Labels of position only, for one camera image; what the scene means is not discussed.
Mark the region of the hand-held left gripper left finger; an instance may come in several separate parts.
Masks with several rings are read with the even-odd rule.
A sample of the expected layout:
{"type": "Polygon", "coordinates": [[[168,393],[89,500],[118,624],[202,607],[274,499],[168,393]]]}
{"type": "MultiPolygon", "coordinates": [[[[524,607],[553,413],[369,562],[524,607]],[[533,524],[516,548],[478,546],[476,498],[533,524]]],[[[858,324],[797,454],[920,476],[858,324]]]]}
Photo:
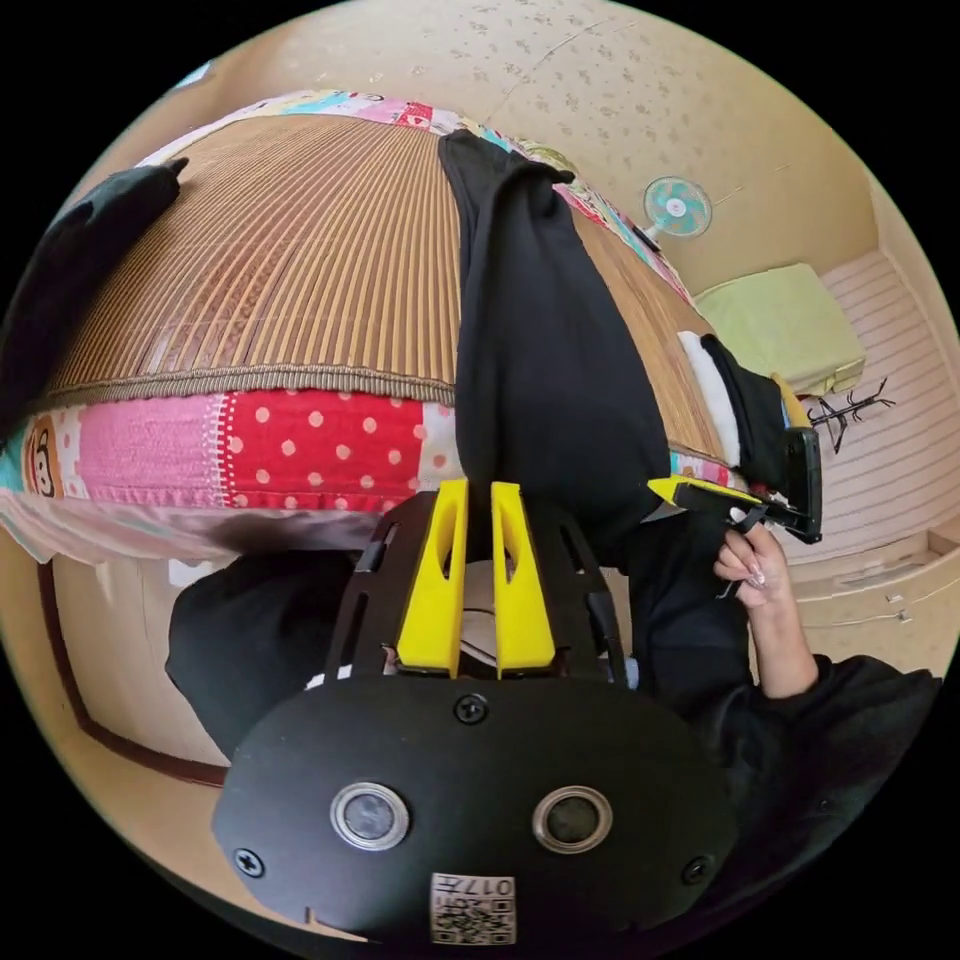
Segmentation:
{"type": "Polygon", "coordinates": [[[404,672],[458,672],[468,513],[468,481],[443,482],[432,502],[397,640],[404,672]]]}

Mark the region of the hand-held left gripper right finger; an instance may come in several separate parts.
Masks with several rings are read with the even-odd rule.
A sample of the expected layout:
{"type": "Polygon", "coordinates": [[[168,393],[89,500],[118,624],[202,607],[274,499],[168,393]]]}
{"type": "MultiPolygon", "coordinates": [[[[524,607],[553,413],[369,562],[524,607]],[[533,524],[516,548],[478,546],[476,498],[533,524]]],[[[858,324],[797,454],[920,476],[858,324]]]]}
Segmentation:
{"type": "Polygon", "coordinates": [[[520,487],[494,483],[491,513],[497,671],[544,671],[555,645],[520,487]]]}

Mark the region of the person's right hand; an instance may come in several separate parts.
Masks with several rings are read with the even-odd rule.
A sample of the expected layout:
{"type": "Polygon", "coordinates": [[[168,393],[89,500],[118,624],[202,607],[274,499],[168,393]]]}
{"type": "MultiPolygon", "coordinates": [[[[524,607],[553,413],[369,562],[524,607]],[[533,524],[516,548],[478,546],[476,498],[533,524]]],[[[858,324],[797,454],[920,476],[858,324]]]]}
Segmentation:
{"type": "Polygon", "coordinates": [[[751,617],[770,622],[798,619],[786,556],[765,525],[757,524],[747,533],[729,528],[713,569],[733,585],[736,598],[751,617]]]}

